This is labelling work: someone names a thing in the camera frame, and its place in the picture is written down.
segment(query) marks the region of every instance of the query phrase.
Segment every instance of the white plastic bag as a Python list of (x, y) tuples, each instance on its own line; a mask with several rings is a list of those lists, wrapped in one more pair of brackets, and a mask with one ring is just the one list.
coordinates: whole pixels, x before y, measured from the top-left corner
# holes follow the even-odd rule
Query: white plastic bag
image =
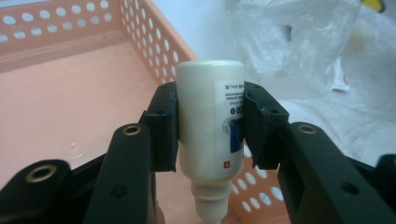
[[(339, 57), (354, 27), (360, 0), (225, 3), (250, 81), (263, 85), (277, 98), (304, 99), (328, 92), (335, 77), (344, 80)], [(348, 89), (340, 83), (333, 87)]]

